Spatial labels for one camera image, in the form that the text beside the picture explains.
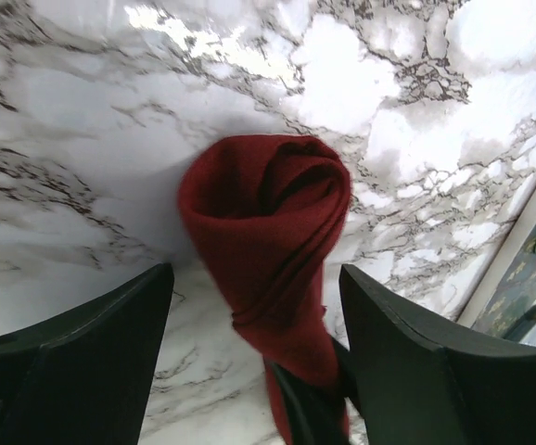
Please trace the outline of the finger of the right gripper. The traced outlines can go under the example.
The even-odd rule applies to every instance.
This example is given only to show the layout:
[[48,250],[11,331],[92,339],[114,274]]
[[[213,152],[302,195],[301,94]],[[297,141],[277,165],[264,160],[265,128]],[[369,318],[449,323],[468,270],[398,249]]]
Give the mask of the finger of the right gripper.
[[[359,410],[359,392],[351,353],[331,338],[341,371],[341,392]],[[278,364],[272,363],[275,381],[283,396],[285,413],[293,444],[350,444],[335,419],[335,410],[317,388],[302,382]]]

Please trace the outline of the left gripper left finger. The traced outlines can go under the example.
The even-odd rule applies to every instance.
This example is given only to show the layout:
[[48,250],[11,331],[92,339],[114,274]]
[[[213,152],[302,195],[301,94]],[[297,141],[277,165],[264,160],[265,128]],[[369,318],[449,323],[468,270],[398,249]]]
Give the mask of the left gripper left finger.
[[0,444],[137,443],[173,284],[158,264],[0,336]]

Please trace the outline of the dark red cloth napkin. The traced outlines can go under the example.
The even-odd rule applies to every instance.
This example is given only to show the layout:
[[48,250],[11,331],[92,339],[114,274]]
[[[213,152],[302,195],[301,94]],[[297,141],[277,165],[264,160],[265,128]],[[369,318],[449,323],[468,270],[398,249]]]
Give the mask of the dark red cloth napkin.
[[266,366],[321,389],[342,431],[349,418],[322,290],[324,260],[350,200],[349,172],[332,148],[282,134],[213,144],[187,170],[177,196],[234,329]]

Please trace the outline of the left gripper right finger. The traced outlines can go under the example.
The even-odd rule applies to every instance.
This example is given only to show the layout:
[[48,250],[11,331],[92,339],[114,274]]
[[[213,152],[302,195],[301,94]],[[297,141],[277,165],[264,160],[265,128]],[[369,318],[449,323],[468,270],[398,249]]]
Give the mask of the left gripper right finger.
[[481,334],[346,264],[339,291],[373,444],[536,445],[536,348]]

